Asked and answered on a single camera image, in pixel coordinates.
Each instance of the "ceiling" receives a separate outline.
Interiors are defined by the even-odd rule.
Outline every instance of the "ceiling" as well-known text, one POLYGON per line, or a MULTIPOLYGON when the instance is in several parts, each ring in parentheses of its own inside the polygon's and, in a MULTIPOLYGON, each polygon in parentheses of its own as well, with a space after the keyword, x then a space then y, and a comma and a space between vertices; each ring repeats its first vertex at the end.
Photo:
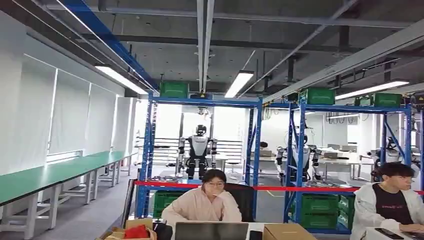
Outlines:
MULTIPOLYGON (((2 1, 25 2, 23 0, 2 1)), ((40 7, 50 9, 65 24, 83 34, 83 36, 98 50, 113 60, 117 71, 127 66, 92 35, 71 14, 65 11, 56 0, 32 0, 40 7)), ((156 81, 186 81, 190 83, 191 91, 199 90, 199 57, 198 57, 198 18, 196 0, 85 0, 92 7, 96 16, 116 35, 125 48, 143 66, 148 74, 156 81)), ((210 54, 208 60, 206 92, 225 93, 234 81, 237 73, 246 64, 245 70, 254 71, 255 76, 246 85, 251 86, 256 79, 261 78, 277 63, 287 56, 298 44, 306 39, 319 24, 303 24, 298 22, 281 22, 275 18, 298 17, 317 22, 327 20, 343 4, 343 0, 215 0, 213 23, 211 24, 210 54), (255 18, 271 18, 270 20, 255 20, 255 18)), ((31 12, 36 12, 47 23, 60 28, 59 31, 71 34, 69 39, 75 41, 80 48, 84 48, 101 60, 105 59, 54 18, 43 15, 34 5, 28 6, 31 12)), ((13 15, 12 7, 7 8, 13 15)), ((269 74, 269 80, 259 81, 247 93, 268 95, 299 82, 302 79, 328 67, 338 61, 358 52, 361 49, 386 38, 403 28, 424 18, 424 4, 420 0, 358 0, 341 16, 352 25, 329 25, 320 34, 314 37, 298 52, 293 54, 293 76, 289 76, 289 61, 284 61, 269 74), (392 24, 395 27, 368 27, 364 25, 392 24)), ((30 25, 40 34, 62 45, 64 39, 51 33, 48 27, 30 25)), ((369 62, 353 71, 345 72, 340 76, 341 87, 338 92, 349 92, 353 89, 363 89, 368 86, 382 83, 387 80, 403 79, 411 83, 419 83, 424 79, 424 70, 421 57, 424 56, 423 44, 414 44, 408 49, 395 52, 373 62, 369 62), (363 68, 383 63, 389 58, 396 58, 389 64, 381 64, 372 69, 363 71, 363 68), (391 74, 378 74, 385 67, 399 67, 391 74)), ((96 64, 95 59, 78 54, 81 49, 76 46, 65 47, 70 52, 81 56, 90 64, 96 64)), ((335 87, 334 79, 317 83, 317 86, 335 87)))

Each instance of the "stool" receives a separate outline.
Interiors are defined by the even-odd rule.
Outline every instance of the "stool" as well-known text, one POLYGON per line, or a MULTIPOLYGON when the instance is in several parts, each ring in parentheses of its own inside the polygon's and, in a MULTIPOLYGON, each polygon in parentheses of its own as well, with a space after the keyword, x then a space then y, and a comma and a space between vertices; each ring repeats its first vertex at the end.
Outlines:
POLYGON ((231 171, 228 172, 230 174, 237 174, 236 171, 234 171, 234 165, 240 164, 240 160, 236 160, 236 159, 228 159, 227 161, 225 161, 226 164, 231 164, 231 171))

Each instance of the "green workbench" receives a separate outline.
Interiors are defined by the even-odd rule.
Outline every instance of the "green workbench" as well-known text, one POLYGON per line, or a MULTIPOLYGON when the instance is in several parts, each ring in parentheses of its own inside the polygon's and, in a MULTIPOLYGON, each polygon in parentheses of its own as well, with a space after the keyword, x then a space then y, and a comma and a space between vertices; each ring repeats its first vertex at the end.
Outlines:
POLYGON ((132 154, 124 156, 123 151, 104 151, 0 175, 0 206, 4 206, 0 231, 25 232, 24 239, 31 239, 34 235, 35 219, 38 218, 41 212, 37 210, 38 193, 51 187, 50 204, 48 204, 47 210, 43 211, 43 213, 50 211, 50 228, 54 228, 56 225, 57 207, 61 203, 59 196, 62 190, 62 183, 86 175, 84 195, 85 203, 89 204, 91 200, 97 197, 98 169, 113 165, 113 177, 115 178, 118 175, 119 178, 120 164, 118 163, 130 156, 132 154), (24 197, 29 198, 28 213, 25 217, 26 225, 10 225, 10 220, 22 219, 22 216, 12 216, 12 203, 24 197))

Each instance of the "red barrier tape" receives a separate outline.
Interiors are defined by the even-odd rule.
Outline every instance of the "red barrier tape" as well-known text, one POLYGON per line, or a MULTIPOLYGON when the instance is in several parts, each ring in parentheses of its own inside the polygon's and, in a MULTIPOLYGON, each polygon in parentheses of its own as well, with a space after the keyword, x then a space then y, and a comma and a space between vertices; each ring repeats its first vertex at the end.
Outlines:
MULTIPOLYGON (((173 187, 182 189, 195 189, 199 184, 187 183, 174 183, 174 182, 160 182, 160 181, 135 181, 138 186, 151 186, 151 187, 173 187)), ((358 187, 316 187, 316 186, 252 186, 258 191, 290 191, 290 192, 354 192, 358 187)), ((424 195, 424 191, 416 191, 419 195, 424 195)))

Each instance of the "pink jacket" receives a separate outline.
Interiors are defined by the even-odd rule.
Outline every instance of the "pink jacket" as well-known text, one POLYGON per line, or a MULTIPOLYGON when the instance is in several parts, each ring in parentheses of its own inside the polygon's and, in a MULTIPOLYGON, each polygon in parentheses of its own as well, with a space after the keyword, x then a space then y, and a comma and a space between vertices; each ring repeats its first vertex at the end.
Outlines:
POLYGON ((177 222, 188 221, 241 222, 242 214, 229 192, 222 192, 211 202, 199 187, 174 200, 163 210, 162 218, 174 227, 177 222))

